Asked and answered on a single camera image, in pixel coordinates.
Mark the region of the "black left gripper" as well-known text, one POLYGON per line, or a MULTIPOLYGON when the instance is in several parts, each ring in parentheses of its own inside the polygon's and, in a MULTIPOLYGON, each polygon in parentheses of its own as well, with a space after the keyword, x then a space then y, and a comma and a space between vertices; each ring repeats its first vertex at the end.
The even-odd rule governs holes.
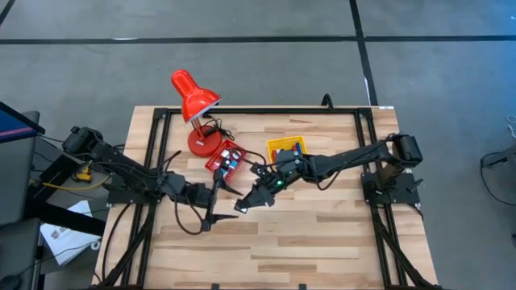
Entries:
POLYGON ((223 177, 221 170, 216 169, 213 175, 213 184, 211 188, 207 188, 205 184, 200 183, 192 185, 192 188, 197 190, 195 193, 194 205, 196 207, 202 207, 203 205, 206 207, 205 217, 201 219, 201 232, 210 231, 212 225, 219 221, 237 218, 235 215, 214 213, 214 206, 217 201, 217 193, 219 188, 224 189, 231 194, 241 195, 239 191, 232 188, 231 186, 225 183, 222 184, 222 181, 223 177))

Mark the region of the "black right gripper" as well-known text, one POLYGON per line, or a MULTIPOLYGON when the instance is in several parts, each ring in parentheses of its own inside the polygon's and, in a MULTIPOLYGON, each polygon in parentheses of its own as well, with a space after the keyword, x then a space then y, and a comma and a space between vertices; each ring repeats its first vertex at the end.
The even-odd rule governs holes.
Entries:
POLYGON ((272 206, 275 196, 302 177, 306 158, 293 151, 280 151, 273 164, 253 164, 252 173, 258 176, 251 191, 238 200, 246 209, 272 206))

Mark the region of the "red plastic basket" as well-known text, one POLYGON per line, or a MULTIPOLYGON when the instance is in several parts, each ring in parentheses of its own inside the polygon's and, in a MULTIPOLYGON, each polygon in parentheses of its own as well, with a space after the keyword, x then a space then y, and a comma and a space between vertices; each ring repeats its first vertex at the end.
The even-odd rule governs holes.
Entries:
POLYGON ((215 172, 215 170, 211 168, 212 163, 220 163, 220 168, 218 169, 228 172, 227 177, 223 179, 225 181, 229 181, 233 177, 241 163, 243 162, 243 158, 245 156, 246 152, 242 147, 240 147, 237 143, 232 142, 231 140, 225 140, 205 163, 205 168, 208 169, 210 172, 215 172), (223 150, 228 150, 230 152, 230 155, 227 158, 222 156, 223 150), (232 155, 233 151, 238 151, 241 154, 241 157, 239 159, 235 159, 232 155), (238 166, 236 168, 229 167, 229 164, 232 160, 236 160, 238 162, 238 166))

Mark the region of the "yellow plastic basket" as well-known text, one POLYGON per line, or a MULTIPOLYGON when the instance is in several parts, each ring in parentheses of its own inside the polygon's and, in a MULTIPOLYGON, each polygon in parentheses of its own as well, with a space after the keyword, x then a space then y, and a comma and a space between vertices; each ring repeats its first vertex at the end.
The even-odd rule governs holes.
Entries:
POLYGON ((296 143, 301 144, 302 154, 306 154, 307 150, 306 150, 305 140, 301 135, 268 140, 266 145, 267 145, 269 160, 271 162, 275 161, 273 159, 273 154, 272 154, 273 150, 276 150, 277 153, 280 150, 292 150, 292 146, 293 145, 296 146, 296 143))

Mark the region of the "red desk lamp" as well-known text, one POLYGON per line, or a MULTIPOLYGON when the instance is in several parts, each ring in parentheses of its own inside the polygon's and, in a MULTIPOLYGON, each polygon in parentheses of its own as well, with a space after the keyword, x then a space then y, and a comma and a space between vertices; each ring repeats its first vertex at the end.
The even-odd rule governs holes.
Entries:
POLYGON ((181 114, 193 130, 187 139, 189 150, 198 157, 210 157, 222 143, 222 134, 215 126, 203 126, 200 118, 219 104, 221 97, 212 90, 200 87, 190 73, 178 69, 171 75, 171 83, 181 96, 181 114))

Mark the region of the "white paper sheet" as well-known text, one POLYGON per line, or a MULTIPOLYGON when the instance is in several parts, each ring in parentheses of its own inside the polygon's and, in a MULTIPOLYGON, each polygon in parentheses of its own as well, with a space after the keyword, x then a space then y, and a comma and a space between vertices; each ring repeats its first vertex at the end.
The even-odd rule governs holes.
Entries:
MULTIPOLYGON (((105 212, 107 207, 83 200, 69 206, 68 210, 93 218, 96 213, 105 212)), ((99 246, 101 239, 99 235, 87 234, 48 223, 40 226, 40 233, 59 266, 67 264, 82 251, 91 248, 92 245, 99 246)))

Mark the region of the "black floor stand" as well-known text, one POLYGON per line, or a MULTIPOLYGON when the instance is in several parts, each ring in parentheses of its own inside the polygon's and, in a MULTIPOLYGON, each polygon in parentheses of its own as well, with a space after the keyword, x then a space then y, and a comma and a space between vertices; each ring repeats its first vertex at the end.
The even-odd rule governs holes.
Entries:
POLYGON ((66 208, 48 203, 48 199, 58 190, 65 192, 87 191, 99 184, 84 188, 67 188, 64 183, 80 168, 71 157, 60 155, 51 161, 35 179, 29 180, 25 201, 25 217, 38 218, 43 223, 62 226, 78 232, 102 236, 106 223, 87 214, 76 213, 66 208))

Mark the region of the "grey cabinet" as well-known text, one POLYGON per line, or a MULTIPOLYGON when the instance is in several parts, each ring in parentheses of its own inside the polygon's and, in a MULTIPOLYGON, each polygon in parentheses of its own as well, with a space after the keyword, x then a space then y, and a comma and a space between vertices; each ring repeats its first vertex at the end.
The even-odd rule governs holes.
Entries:
POLYGON ((23 219, 37 130, 0 130, 0 227, 23 219))

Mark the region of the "blue screen monitor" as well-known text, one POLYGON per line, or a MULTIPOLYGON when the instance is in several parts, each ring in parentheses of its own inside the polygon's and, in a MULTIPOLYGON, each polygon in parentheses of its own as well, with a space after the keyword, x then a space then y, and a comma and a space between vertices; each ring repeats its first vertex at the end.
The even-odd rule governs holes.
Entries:
POLYGON ((0 143, 44 134, 43 127, 0 101, 0 143))

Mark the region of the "grey floor object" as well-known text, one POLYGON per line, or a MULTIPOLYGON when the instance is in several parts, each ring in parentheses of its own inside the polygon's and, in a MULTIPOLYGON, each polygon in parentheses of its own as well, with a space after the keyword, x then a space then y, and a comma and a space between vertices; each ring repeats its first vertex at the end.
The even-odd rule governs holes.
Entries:
POLYGON ((500 163, 508 163, 510 168, 516 172, 516 145, 503 151, 488 153, 481 158, 482 168, 491 168, 500 163))

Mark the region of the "black aluminium table frame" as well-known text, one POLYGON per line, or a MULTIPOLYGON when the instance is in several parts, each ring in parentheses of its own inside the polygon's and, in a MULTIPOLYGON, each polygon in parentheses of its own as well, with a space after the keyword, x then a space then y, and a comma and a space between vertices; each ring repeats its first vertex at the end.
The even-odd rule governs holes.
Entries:
MULTIPOLYGON (((201 232, 204 209, 164 198, 156 205, 113 205, 94 285, 88 290, 385 289, 442 290, 422 219, 406 203, 365 200, 362 178, 383 168, 349 168, 320 185, 298 180, 272 206, 234 210, 257 179, 253 164, 273 164, 267 141, 301 135, 308 155, 335 155, 401 134, 393 110, 350 106, 216 106, 246 156, 214 212, 235 215, 201 232)), ((178 107, 135 108, 124 153, 190 183, 213 184, 206 160, 187 147, 190 125, 178 107)))

